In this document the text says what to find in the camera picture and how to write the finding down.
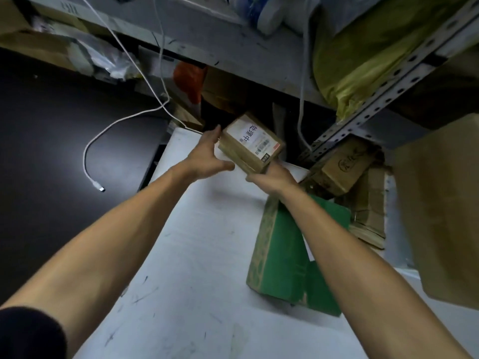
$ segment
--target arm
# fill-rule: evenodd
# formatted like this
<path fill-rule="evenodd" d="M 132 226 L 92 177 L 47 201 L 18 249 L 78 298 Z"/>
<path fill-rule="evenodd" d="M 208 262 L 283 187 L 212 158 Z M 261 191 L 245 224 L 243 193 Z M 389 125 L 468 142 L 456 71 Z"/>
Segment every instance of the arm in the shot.
<path fill-rule="evenodd" d="M 214 156 L 220 132 L 205 132 L 185 160 L 73 238 L 2 308 L 49 314 L 63 327 L 73 356 L 135 276 L 188 186 L 234 169 Z"/>
<path fill-rule="evenodd" d="M 273 162 L 266 175 L 247 180 L 288 208 L 370 358 L 470 358 L 404 278 L 336 223 L 286 169 Z"/>

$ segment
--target green cardboard box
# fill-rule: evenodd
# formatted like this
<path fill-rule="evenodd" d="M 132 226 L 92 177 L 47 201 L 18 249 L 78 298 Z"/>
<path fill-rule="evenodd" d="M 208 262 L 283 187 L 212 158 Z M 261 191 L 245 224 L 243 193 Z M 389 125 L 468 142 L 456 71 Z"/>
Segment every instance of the green cardboard box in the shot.
<path fill-rule="evenodd" d="M 311 196 L 344 228 L 349 209 Z M 246 284 L 255 291 L 339 316 L 341 310 L 315 261 L 310 261 L 303 235 L 279 199 L 269 197 L 264 207 Z"/>

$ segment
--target dark floor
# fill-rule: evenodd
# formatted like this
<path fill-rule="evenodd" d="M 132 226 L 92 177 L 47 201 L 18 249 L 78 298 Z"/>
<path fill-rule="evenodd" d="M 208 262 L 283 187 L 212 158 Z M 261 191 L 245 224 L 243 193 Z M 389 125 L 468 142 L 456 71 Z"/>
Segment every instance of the dark floor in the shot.
<path fill-rule="evenodd" d="M 117 87 L 0 49 L 0 302 L 60 247 L 134 195 L 166 133 L 154 116 L 114 120 L 157 106 Z"/>

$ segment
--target yellow bag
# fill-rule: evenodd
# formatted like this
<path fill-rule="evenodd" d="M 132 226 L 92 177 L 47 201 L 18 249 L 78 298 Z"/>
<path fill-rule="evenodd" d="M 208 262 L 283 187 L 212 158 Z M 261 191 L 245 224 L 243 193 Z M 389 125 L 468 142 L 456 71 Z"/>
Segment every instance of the yellow bag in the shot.
<path fill-rule="evenodd" d="M 337 109 L 337 122 L 353 114 L 466 1 L 382 0 L 334 37 L 319 25 L 313 72 L 321 94 Z"/>

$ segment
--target charging cable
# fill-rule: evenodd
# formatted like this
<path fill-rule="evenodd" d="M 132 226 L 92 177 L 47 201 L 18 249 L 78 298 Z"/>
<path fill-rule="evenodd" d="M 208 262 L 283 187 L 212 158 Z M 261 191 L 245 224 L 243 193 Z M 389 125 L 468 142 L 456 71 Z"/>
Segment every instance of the charging cable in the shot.
<path fill-rule="evenodd" d="M 157 7 L 156 7 L 156 0 L 153 0 L 153 6 L 155 8 L 155 14 L 156 14 L 156 17 L 159 21 L 159 26 L 160 26 L 160 31 L 161 31 L 161 47 L 160 47 L 160 51 L 159 51 L 159 77 L 161 79 L 161 83 L 163 85 L 163 89 L 165 90 L 165 93 L 167 95 L 167 100 L 166 102 L 161 102 L 160 99 L 158 98 L 155 90 L 153 89 L 153 87 L 151 86 L 151 84 L 148 82 L 148 79 L 146 78 L 146 76 L 143 74 L 143 72 L 141 71 L 141 68 L 135 63 L 135 61 L 133 60 L 133 58 L 130 56 L 129 52 L 126 50 L 126 48 L 123 46 L 122 42 L 118 39 L 117 35 L 115 34 L 115 32 L 110 28 L 110 26 L 108 26 L 108 24 L 105 22 L 105 20 L 103 20 L 103 18 L 101 18 L 101 16 L 98 14 L 98 12 L 93 8 L 93 6 L 87 1 L 87 0 L 83 0 L 83 2 L 93 11 L 93 13 L 96 15 L 96 17 L 98 17 L 98 19 L 105 25 L 105 27 L 110 31 L 110 33 L 113 35 L 113 37 L 115 38 L 115 40 L 117 41 L 117 43 L 121 46 L 121 48 L 123 49 L 123 51 L 126 53 L 126 55 L 128 56 L 128 58 L 130 59 L 130 61 L 133 63 L 133 65 L 137 68 L 137 70 L 139 71 L 139 73 L 141 74 L 141 76 L 143 77 L 143 79 L 145 80 L 145 82 L 147 83 L 148 87 L 150 88 L 150 90 L 152 91 L 153 93 L 153 96 L 155 96 L 156 100 L 158 101 L 159 103 L 159 107 L 158 108 L 154 108 L 154 109 L 148 109 L 148 110 L 145 110 L 145 111 L 141 111 L 141 112 L 138 112 L 138 113 L 135 113 L 135 114 L 132 114 L 131 116 L 127 116 L 127 117 L 123 117 L 119 120 L 116 120 L 115 122 L 113 122 L 111 125 L 109 125 L 108 127 L 106 127 L 103 131 L 101 131 L 98 135 L 96 135 L 94 138 L 91 139 L 90 142 L 87 143 L 87 145 L 85 146 L 85 149 L 83 150 L 83 172 L 85 173 L 85 175 L 87 176 L 88 180 L 91 181 L 91 183 L 93 184 L 93 186 L 98 189 L 99 191 L 105 191 L 105 188 L 103 186 L 101 186 L 101 184 L 98 182 L 98 181 L 95 181 L 92 179 L 92 177 L 88 174 L 88 171 L 87 171 L 87 166 L 86 166 L 86 156 L 87 156 L 87 151 L 88 151 L 88 148 L 101 136 L 103 135 L 105 132 L 107 132 L 112 126 L 116 125 L 118 122 L 122 122 L 124 120 L 128 120 L 130 118 L 133 118 L 133 117 L 136 117 L 136 116 L 139 116 L 140 114 L 144 114 L 144 113 L 148 113 L 148 112 L 155 112 L 155 111 L 158 111 L 160 109 L 164 109 L 165 112 L 167 114 L 169 114 L 171 116 L 171 118 L 175 119 L 176 121 L 178 121 L 179 123 L 181 123 L 183 125 L 183 127 L 189 131 L 193 131 L 193 132 L 196 132 L 196 133 L 200 133 L 196 130 L 193 130 L 189 127 L 187 127 L 184 122 L 182 120 L 179 120 L 178 118 L 176 118 L 174 115 L 172 115 L 166 108 L 165 108 L 165 105 L 170 102 L 171 98 L 170 98 L 170 95 L 168 94 L 168 90 L 166 89 L 166 86 L 165 86 L 165 81 L 163 80 L 163 71 L 161 69 L 161 60 L 163 59 L 163 50 L 165 48 L 165 32 L 163 30 L 163 24 L 161 22 L 161 18 L 159 17 L 159 14 L 158 14 L 158 10 L 157 10 Z"/>
<path fill-rule="evenodd" d="M 301 71 L 301 89 L 299 90 L 299 116 L 298 116 L 298 136 L 302 143 L 310 150 L 313 148 L 308 144 L 301 131 L 304 115 L 304 84 L 306 83 L 306 74 L 309 67 L 309 9 L 311 7 L 311 0 L 304 0 L 304 22 L 303 22 L 303 67 Z"/>

